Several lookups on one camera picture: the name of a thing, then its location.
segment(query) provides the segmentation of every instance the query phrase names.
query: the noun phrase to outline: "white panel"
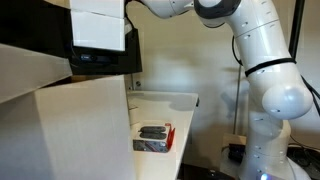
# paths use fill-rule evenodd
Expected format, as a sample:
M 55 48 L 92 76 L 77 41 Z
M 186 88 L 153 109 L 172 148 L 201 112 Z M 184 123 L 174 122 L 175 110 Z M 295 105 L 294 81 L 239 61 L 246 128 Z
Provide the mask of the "white panel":
M 235 37 L 278 19 L 272 0 L 242 0 L 235 13 L 226 18 Z
M 291 57 L 279 21 L 245 33 L 236 41 L 246 70 L 266 61 Z
M 71 9 L 124 18 L 124 0 L 69 0 Z
M 71 75 L 67 59 L 0 44 L 0 103 Z
M 170 18 L 175 15 L 170 0 L 142 0 L 149 10 L 160 18 Z
M 81 11 L 71 11 L 75 46 L 123 51 L 124 19 Z
M 135 180 L 123 76 L 0 104 L 0 177 Z

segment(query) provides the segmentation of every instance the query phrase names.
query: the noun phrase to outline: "white table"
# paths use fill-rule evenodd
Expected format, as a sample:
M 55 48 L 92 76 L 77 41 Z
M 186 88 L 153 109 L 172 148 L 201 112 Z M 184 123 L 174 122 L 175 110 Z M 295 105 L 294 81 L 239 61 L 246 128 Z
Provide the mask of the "white table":
M 137 180 L 175 180 L 198 101 L 197 94 L 133 91 L 128 93 L 131 124 L 164 120 L 176 128 L 168 153 L 134 152 Z

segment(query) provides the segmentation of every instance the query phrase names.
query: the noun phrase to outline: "wall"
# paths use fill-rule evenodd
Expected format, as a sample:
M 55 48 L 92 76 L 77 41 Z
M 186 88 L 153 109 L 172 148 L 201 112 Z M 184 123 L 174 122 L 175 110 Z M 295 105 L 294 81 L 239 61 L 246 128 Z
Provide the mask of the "wall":
M 289 39 L 295 1 L 275 0 L 274 3 Z M 320 37 L 316 28 L 319 29 L 320 23 L 316 22 L 317 10 L 313 8 L 319 6 L 315 4 L 320 5 L 320 1 L 311 0 L 306 4 L 305 19 L 308 20 L 303 25 L 298 53 L 298 61 L 303 62 L 299 68 L 313 85 L 318 84 L 316 71 L 320 65 L 316 61 L 319 56 L 316 45 L 320 42 L 316 41 Z M 235 116 L 239 66 L 232 56 L 230 27 L 208 29 L 193 11 L 162 20 L 135 2 L 129 4 L 128 14 L 140 34 L 143 73 L 134 75 L 135 80 L 142 83 L 137 89 L 198 93 L 200 106 L 194 115 L 184 161 L 218 167 L 222 137 L 224 133 L 232 133 Z M 240 79 L 237 133 L 245 134 L 248 82 L 243 72 Z M 312 130 L 310 135 L 320 132 L 318 120 L 313 110 L 292 123 L 293 134 L 303 143 L 312 144 L 305 132 Z

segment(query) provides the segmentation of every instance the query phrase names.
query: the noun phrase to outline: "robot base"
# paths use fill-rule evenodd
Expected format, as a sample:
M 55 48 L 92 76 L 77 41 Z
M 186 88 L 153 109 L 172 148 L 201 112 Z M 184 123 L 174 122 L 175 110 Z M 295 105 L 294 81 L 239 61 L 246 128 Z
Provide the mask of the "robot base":
M 244 157 L 239 169 L 240 180 L 310 180 L 308 174 L 292 160 L 284 156 L 283 158 L 271 158 L 268 156 L 259 156 L 260 162 L 267 161 L 262 164 L 255 164 L 256 157 Z

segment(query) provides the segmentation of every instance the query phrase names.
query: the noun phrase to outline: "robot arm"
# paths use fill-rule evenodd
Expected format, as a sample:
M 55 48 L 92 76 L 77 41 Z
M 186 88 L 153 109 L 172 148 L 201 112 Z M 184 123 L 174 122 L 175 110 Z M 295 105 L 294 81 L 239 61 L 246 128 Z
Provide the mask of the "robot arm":
M 312 95 L 284 40 L 272 0 L 141 0 L 161 18 L 194 9 L 207 27 L 229 24 L 250 83 L 249 128 L 240 179 L 310 179 L 286 157 L 287 120 L 307 113 Z

